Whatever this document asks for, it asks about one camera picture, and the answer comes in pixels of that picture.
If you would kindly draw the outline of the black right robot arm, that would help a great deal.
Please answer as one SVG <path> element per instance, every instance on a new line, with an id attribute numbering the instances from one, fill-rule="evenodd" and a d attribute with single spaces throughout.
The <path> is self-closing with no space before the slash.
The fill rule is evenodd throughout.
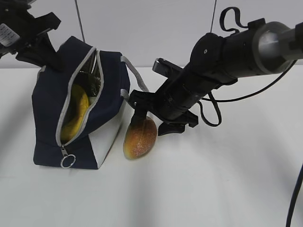
<path id="1" fill-rule="evenodd" d="M 248 29 L 228 37 L 207 33 L 195 44 L 189 63 L 181 68 L 157 58 L 153 71 L 166 81 L 154 93 L 133 91 L 133 123 L 147 113 L 161 120 L 159 135 L 183 133 L 195 127 L 198 117 L 190 108 L 212 90 L 229 86 L 239 78 L 278 74 L 303 57 L 303 26 L 289 28 L 280 22 L 252 21 Z"/>

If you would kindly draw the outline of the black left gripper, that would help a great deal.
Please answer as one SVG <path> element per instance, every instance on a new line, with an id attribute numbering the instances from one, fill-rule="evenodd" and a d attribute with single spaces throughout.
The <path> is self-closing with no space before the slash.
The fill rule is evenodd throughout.
<path id="1" fill-rule="evenodd" d="M 64 70 L 64 63 L 55 51 L 48 32 L 56 30 L 61 20 L 52 12 L 34 17 L 28 10 L 32 0 L 0 2 L 0 55 L 16 54 L 16 60 L 39 67 Z"/>

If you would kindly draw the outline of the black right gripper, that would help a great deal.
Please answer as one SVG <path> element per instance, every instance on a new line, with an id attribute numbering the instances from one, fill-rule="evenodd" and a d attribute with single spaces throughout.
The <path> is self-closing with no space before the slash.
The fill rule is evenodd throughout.
<path id="1" fill-rule="evenodd" d="M 159 136 L 181 134 L 185 125 L 198 125 L 198 116 L 189 110 L 198 102 L 198 82 L 194 79 L 166 79 L 154 93 L 134 90 L 129 102 L 135 109 L 130 122 L 133 128 L 144 127 L 147 112 L 163 122 L 158 128 Z"/>

